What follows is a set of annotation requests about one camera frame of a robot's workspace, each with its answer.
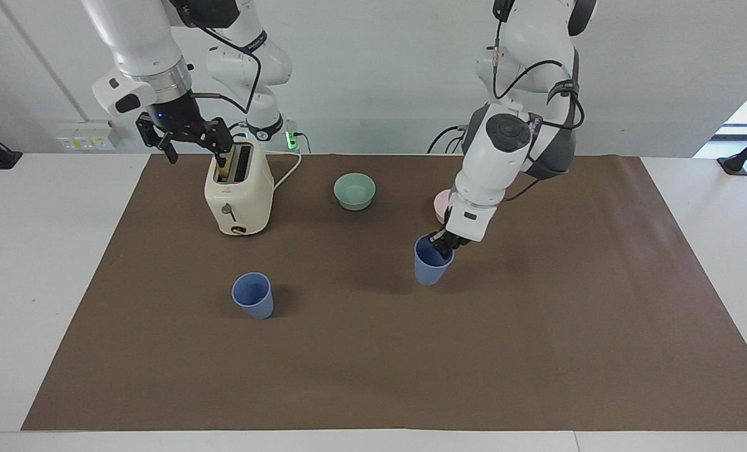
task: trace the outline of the blue cup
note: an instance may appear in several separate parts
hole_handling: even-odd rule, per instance
[[[451,250],[448,259],[443,259],[440,252],[432,248],[428,235],[416,242],[414,255],[416,255],[416,280],[425,286],[437,284],[454,260],[454,250]]]
[[[244,274],[231,288],[234,303],[257,320],[264,320],[273,314],[273,293],[271,281],[263,274]]]

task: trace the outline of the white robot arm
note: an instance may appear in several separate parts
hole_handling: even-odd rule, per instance
[[[508,46],[499,46],[497,37],[497,45],[477,63],[490,102],[471,117],[463,138],[463,169],[454,179],[446,223],[430,234],[444,258],[452,249],[485,238],[506,189],[520,172],[537,180],[566,174],[574,157],[574,129],[583,123],[579,59],[571,36],[585,29],[596,3],[496,1],[494,15],[505,23]],[[542,114],[525,111],[513,96],[514,89],[546,94]]]
[[[170,163],[178,158],[173,141],[209,149],[221,167],[233,147],[222,118],[201,117],[191,66],[173,40],[173,25],[201,28],[218,38],[223,45],[210,49],[210,73],[240,99],[255,92],[247,107],[240,106],[248,129],[267,138],[262,141],[287,138],[284,118],[267,85],[286,83],[293,64],[268,41],[253,0],[83,0],[83,6],[116,63],[95,83],[95,97],[115,116],[147,109],[136,125],[145,145],[164,151]],[[225,34],[213,29],[224,29]]]
[[[295,131],[288,129],[287,118],[279,112],[276,97],[268,87],[287,83],[293,74],[293,63],[287,53],[267,37],[254,0],[238,0],[238,6],[239,17],[224,29],[223,35],[244,46],[262,64],[259,83],[245,116],[248,131],[267,151],[288,151],[293,146],[290,134]],[[214,46],[207,54],[207,67],[212,78],[230,89],[236,98],[251,96],[258,67],[247,55],[238,54],[227,45]]]

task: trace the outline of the power outlet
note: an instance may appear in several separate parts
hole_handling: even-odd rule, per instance
[[[109,121],[59,123],[55,139],[64,151],[116,151],[120,135]]]

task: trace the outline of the green light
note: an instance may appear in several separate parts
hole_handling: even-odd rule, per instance
[[[287,142],[288,146],[290,146],[290,149],[296,149],[296,147],[298,147],[298,141],[296,141],[296,137],[294,137],[290,132],[287,132]]]

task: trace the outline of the green bowl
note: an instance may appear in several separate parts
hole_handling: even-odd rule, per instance
[[[374,181],[361,173],[347,174],[334,183],[334,195],[344,209],[358,211],[367,208],[376,194]]]

